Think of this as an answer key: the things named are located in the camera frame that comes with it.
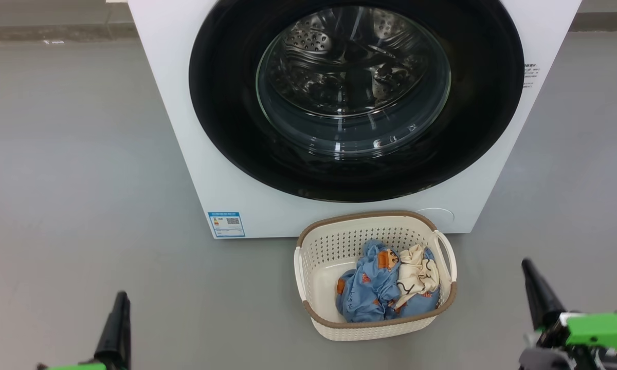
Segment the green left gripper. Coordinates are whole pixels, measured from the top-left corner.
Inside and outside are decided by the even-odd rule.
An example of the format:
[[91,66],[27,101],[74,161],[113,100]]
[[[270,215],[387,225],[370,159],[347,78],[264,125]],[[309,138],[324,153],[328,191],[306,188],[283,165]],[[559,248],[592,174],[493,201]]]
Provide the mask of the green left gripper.
[[131,368],[131,302],[125,291],[117,293],[111,313],[106,319],[93,359],[83,362],[49,367],[39,363],[36,370],[106,370]]

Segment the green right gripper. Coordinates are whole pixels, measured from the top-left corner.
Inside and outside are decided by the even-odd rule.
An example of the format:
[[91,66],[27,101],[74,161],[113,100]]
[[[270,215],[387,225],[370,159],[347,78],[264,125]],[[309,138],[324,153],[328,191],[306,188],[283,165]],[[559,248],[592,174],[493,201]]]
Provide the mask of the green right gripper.
[[567,312],[530,258],[521,267],[535,331],[525,337],[519,368],[617,369],[617,313]]

